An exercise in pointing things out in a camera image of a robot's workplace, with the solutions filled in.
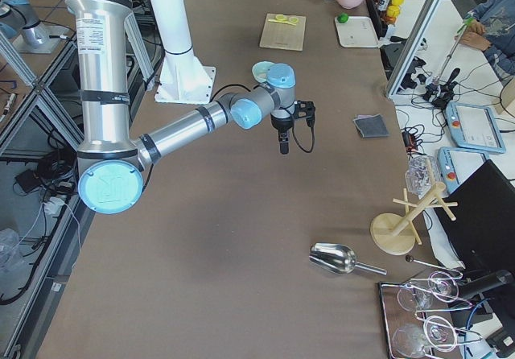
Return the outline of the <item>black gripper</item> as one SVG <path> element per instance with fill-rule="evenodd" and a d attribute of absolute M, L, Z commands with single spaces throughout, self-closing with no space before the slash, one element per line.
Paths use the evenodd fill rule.
<path fill-rule="evenodd" d="M 286 109 L 276 109 L 270 115 L 273 128 L 278 132 L 278 140 L 280 141 L 280 153 L 282 155 L 289 154 L 289 137 L 290 130 L 294 126 L 292 114 Z"/>

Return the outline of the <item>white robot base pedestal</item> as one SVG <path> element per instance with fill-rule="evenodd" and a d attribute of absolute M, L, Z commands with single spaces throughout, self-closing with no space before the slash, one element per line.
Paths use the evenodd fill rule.
<path fill-rule="evenodd" d="M 202 105 L 209 102 L 216 69 L 196 57 L 183 0 L 150 0 L 165 53 L 157 102 Z"/>

